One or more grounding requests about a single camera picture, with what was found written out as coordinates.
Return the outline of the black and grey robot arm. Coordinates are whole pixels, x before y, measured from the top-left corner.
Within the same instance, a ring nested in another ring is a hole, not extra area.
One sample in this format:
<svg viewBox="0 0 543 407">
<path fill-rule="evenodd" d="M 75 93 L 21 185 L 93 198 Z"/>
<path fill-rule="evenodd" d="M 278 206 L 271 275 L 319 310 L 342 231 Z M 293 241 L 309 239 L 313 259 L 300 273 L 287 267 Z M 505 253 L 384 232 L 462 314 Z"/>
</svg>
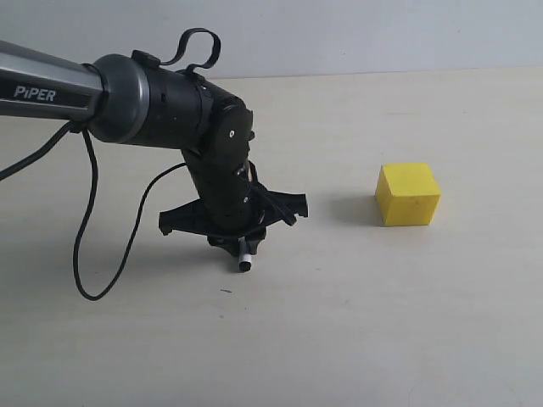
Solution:
<svg viewBox="0 0 543 407">
<path fill-rule="evenodd" d="M 180 151 L 198 198 L 160 214 L 164 234 L 202 235 L 232 255 L 244 239 L 255 253 L 268 226 L 308 214 L 305 195 L 259 182 L 249 160 L 252 112 L 193 66 L 166 70 L 141 51 L 78 64 L 3 42 L 1 112 L 68 120 L 106 143 Z"/>
</svg>

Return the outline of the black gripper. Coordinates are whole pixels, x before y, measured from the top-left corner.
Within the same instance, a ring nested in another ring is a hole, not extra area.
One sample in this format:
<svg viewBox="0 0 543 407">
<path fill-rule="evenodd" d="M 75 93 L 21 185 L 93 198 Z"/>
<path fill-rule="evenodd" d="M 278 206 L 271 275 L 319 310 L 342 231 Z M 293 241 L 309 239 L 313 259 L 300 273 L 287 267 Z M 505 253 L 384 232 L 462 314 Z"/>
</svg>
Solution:
<svg viewBox="0 0 543 407">
<path fill-rule="evenodd" d="M 261 195 L 250 193 L 246 201 L 227 206 L 211 207 L 196 199 L 178 208 L 160 213 L 159 229 L 168 235 L 183 231 L 207 236 L 211 247 L 221 248 L 231 256 L 239 256 L 240 243 L 237 238 L 249 235 L 249 253 L 257 254 L 258 246 L 266 239 L 267 226 L 283 220 L 281 209 L 291 216 L 287 223 L 293 225 L 297 218 L 308 215 L 306 195 L 270 191 L 270 203 Z"/>
</svg>

